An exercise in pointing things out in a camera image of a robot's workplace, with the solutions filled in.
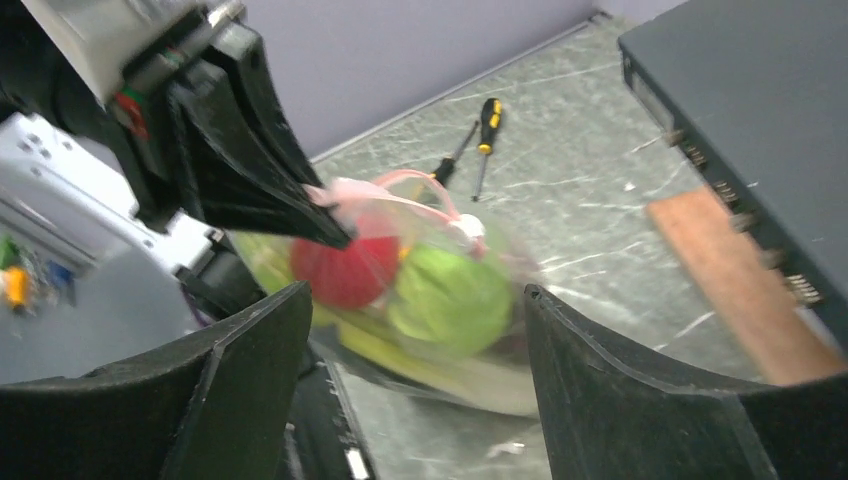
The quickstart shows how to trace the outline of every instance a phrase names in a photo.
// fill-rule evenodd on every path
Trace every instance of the green object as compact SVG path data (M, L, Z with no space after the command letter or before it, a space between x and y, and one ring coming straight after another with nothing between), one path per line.
M512 322L513 294L495 255L481 262L421 244L404 259L386 318L404 337L468 356Z
M21 250L9 235L0 240L0 270L17 265L20 261Z

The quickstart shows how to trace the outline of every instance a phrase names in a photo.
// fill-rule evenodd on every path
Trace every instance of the gray marble tabletop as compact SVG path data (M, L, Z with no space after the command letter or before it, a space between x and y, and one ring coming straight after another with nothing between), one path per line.
M429 171L483 101L498 96L505 120L481 203L524 232L547 287L669 356L758 378L643 211L700 180L658 140L622 84L615 41L625 29L592 22L337 152L319 173L369 179L400 167ZM451 190L470 196L476 155L469 151L460 165ZM550 478L537 422L411 399L353 376L345 383L382 478Z

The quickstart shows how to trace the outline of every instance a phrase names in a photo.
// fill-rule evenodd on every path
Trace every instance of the black foreground object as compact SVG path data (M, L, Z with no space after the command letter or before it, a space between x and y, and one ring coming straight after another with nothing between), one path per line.
M298 283L82 378L0 387L0 478L275 478L311 317Z
M530 285L555 480L848 478L848 377L778 388L678 362Z
M848 5L689 0L619 39L624 80L848 349Z

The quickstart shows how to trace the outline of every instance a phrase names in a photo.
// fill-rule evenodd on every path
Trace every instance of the plastic bag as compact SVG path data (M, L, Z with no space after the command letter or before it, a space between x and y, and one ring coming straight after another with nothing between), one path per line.
M540 269L520 242L492 219L460 213L422 172L306 188L355 232L347 249L231 239L268 293L310 282L319 353L407 394L537 414L521 301Z

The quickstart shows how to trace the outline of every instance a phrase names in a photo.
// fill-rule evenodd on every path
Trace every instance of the toy fruit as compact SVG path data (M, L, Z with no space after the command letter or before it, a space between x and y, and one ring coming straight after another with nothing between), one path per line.
M397 274L386 319L403 337L467 356L497 342L512 307L511 284L494 255L475 262L419 244Z
M400 262L400 240L395 236L368 237L357 222L362 237L344 250L297 239L291 249L291 269L297 280L312 286L316 301L344 309L359 309L373 302L394 280Z

